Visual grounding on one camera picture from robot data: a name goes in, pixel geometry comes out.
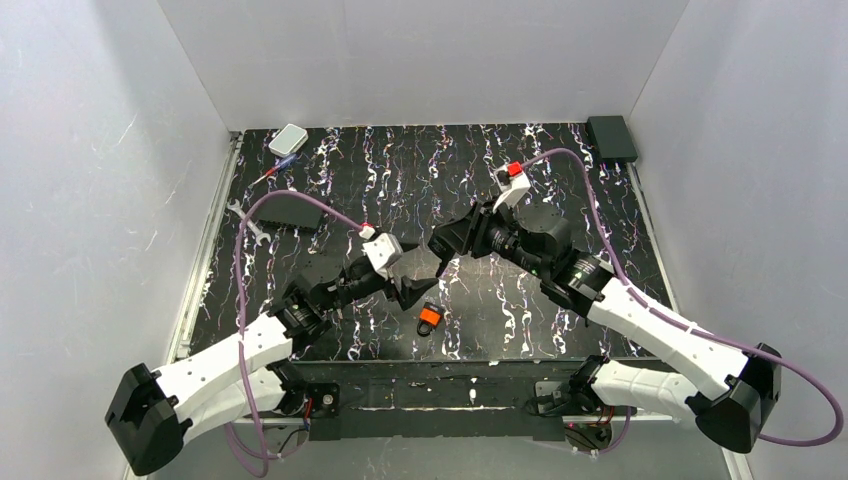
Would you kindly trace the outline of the orange padlock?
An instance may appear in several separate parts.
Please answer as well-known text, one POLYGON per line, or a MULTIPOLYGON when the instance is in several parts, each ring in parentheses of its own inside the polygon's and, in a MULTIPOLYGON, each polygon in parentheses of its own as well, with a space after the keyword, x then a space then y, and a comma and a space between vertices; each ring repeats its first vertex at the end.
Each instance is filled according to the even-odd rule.
POLYGON ((445 309, 432 302, 425 302, 418 316, 416 333, 420 337, 428 337, 442 322, 445 309))

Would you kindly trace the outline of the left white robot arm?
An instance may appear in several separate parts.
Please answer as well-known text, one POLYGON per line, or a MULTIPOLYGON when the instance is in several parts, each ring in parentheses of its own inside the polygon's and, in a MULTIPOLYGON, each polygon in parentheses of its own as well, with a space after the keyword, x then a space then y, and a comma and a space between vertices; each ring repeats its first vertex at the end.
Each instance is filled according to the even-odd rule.
POLYGON ((318 400, 289 359, 331 327, 328 313, 377 292, 408 310, 437 283, 435 277, 387 280, 364 256, 348 266, 318 257, 243 334, 157 369, 141 363, 127 370, 105 423, 133 473, 143 476, 196 437, 254 412, 304 413, 318 400))

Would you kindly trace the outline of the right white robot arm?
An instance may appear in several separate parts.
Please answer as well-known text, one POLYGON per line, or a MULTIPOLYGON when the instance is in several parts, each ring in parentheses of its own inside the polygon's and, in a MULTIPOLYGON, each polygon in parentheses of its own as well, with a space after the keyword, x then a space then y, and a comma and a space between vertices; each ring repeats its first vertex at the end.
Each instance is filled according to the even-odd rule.
POLYGON ((555 207, 513 211, 475 203, 436 226, 429 249, 442 267, 456 256, 496 254, 540 281, 558 307, 635 341, 668 365, 658 371, 588 357, 549 395, 547 412, 596 406, 641 408, 692 421, 707 438, 736 452, 752 451, 779 397, 776 351, 744 353, 706 339, 705 331, 619 279, 612 266, 574 247, 569 222, 555 207))

